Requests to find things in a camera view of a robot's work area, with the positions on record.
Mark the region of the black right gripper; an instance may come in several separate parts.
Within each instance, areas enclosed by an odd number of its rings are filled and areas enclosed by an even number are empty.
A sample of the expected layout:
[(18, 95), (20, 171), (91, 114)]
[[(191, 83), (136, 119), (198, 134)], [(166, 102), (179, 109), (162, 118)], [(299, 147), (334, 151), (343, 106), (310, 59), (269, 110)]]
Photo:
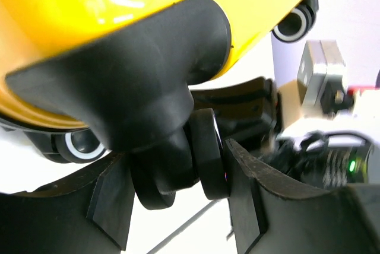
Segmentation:
[[(191, 94), (196, 110), (214, 110), (221, 138), (232, 138), (248, 151), (269, 147), (281, 131), (281, 95), (272, 79), (258, 77)], [(298, 147), (290, 138), (281, 139), (261, 161), (320, 189), (377, 184), (377, 144), (357, 132), (311, 132)]]

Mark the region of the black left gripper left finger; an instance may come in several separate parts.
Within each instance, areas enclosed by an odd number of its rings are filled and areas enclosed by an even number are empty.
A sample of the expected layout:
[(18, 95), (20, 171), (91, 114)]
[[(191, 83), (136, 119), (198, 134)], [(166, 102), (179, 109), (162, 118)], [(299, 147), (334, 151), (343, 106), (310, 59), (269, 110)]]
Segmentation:
[(129, 158), (110, 153), (34, 192), (1, 194), (1, 253), (121, 253), (134, 203)]

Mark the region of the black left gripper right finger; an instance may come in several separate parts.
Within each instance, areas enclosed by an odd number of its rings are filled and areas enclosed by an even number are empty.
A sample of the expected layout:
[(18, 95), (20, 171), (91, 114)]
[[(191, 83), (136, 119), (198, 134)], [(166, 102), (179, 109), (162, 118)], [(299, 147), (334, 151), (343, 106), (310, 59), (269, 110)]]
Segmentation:
[(379, 186), (298, 182), (224, 143), (238, 253), (378, 253)]

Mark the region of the yellow hard-shell suitcase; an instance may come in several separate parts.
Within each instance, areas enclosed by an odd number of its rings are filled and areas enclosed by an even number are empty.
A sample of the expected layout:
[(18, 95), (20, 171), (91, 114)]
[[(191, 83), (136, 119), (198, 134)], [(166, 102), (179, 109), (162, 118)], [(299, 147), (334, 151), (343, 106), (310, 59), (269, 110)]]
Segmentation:
[(92, 131), (133, 153), (141, 203), (168, 208), (201, 182), (229, 187), (212, 109), (189, 90), (225, 74), (303, 0), (1, 0), (1, 125), (70, 137)]

